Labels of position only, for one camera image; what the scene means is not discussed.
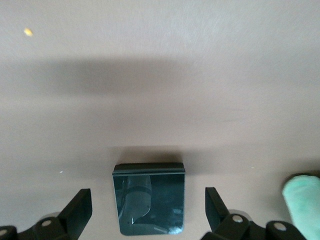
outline gray surface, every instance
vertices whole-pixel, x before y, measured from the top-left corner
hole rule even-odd
[[[0,225],[26,229],[90,187],[80,239],[125,239],[126,146],[180,153],[173,238],[209,230],[208,186],[260,225],[288,220],[282,181],[320,169],[319,22],[317,0],[1,1]]]

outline light green fabric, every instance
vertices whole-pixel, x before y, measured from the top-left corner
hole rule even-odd
[[[295,227],[307,240],[320,240],[320,178],[296,176],[282,194]]]

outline silver screw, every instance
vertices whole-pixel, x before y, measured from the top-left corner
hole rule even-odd
[[[233,221],[235,221],[236,223],[242,223],[244,220],[242,219],[242,217],[240,217],[239,215],[234,215],[232,217]]]
[[[5,235],[7,232],[8,232],[7,229],[2,229],[2,230],[0,230],[0,236]]]
[[[276,229],[278,229],[279,231],[286,231],[286,230],[287,230],[286,226],[283,225],[283,224],[280,223],[280,222],[275,222],[275,223],[273,224],[273,226],[274,226]]]
[[[44,222],[41,224],[41,226],[42,226],[42,227],[46,227],[46,226],[49,226],[51,223],[52,223],[51,220],[47,220],[47,221],[44,221]]]

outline black clamp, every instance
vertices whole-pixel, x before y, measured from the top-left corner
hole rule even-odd
[[[202,240],[306,240],[285,221],[270,221],[263,228],[239,214],[230,214],[214,187],[205,188],[205,213],[212,232]]]
[[[0,226],[0,240],[77,240],[92,215],[90,189],[81,189],[57,217],[47,217],[17,233],[15,226]]]

